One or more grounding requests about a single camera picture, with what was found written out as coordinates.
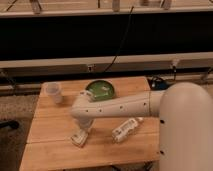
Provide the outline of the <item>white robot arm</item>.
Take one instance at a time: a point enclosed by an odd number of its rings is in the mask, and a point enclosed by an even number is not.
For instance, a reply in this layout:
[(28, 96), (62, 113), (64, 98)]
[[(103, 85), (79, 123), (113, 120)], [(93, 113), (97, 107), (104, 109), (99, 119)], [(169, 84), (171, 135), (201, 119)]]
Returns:
[(197, 84), (176, 83), (99, 102), (83, 90), (70, 113), (81, 128), (95, 118), (157, 116), (159, 171), (213, 171), (213, 97)]

